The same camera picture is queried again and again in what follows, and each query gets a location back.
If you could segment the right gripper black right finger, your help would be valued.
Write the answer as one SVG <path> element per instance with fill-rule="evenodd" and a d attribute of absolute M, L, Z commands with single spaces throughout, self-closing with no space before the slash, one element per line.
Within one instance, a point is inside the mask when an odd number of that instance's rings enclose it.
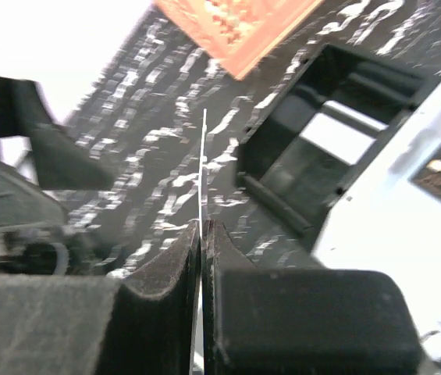
<path fill-rule="evenodd" d="M 423 349 L 384 273 L 260 268 L 204 225 L 207 374 L 415 374 Z"/>

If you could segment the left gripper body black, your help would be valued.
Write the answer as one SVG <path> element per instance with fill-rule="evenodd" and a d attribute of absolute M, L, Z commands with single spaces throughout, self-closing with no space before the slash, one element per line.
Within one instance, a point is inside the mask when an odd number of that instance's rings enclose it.
<path fill-rule="evenodd" d="M 94 250 L 65 222 L 59 202 L 0 162 L 0 274 L 89 274 Z"/>

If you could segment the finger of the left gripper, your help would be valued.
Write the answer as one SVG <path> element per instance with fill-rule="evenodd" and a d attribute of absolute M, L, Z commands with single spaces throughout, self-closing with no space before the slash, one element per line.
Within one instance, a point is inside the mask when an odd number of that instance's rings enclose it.
<path fill-rule="evenodd" d="M 38 183 L 45 190 L 109 190 L 115 174 L 54 123 L 37 83 L 0 77 L 0 138 L 30 139 Z"/>

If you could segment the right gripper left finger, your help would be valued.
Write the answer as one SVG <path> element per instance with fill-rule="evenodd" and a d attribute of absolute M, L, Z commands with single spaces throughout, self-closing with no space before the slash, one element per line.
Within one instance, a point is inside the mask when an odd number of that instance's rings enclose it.
<path fill-rule="evenodd" d="M 124 279 L 0 275 L 0 374 L 188 374 L 199 229 Z"/>

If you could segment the white card with magnetic stripe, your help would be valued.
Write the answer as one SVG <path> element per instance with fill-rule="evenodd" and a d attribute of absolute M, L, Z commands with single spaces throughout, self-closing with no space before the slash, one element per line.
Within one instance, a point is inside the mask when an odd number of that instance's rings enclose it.
<path fill-rule="evenodd" d="M 208 218 L 208 167 L 207 167 L 207 113 L 206 108 L 203 109 L 202 125 L 201 125 L 201 142 L 198 156 L 198 172 L 197 172 L 197 223 L 198 223 L 198 253 L 197 260 L 199 266 L 197 275 L 199 280 L 197 290 L 197 313 L 194 325 L 193 348 L 191 350 L 192 370 L 190 374 L 204 374 L 204 297 L 203 297 L 203 253 L 205 248 L 204 239 L 204 222 Z"/>

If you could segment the black bin with white card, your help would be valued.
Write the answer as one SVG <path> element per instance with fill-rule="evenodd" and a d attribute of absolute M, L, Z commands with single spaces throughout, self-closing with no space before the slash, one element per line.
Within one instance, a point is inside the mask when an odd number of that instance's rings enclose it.
<path fill-rule="evenodd" d="M 436 88 L 434 73 L 324 44 L 251 127 L 236 183 L 304 242 Z"/>

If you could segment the white plastic bin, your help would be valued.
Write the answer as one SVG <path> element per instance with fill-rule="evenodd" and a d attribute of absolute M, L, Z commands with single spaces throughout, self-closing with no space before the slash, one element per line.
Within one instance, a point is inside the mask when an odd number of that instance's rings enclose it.
<path fill-rule="evenodd" d="M 404 294 L 425 348 L 441 360 L 441 201 L 411 182 L 441 145 L 441 82 L 329 211 L 314 256 L 375 270 Z"/>

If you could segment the peach plastic desk organizer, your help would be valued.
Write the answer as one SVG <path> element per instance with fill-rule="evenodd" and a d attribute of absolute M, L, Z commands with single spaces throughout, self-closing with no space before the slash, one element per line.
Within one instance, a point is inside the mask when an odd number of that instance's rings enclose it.
<path fill-rule="evenodd" d="M 158 0 L 178 28 L 243 80 L 322 0 Z"/>

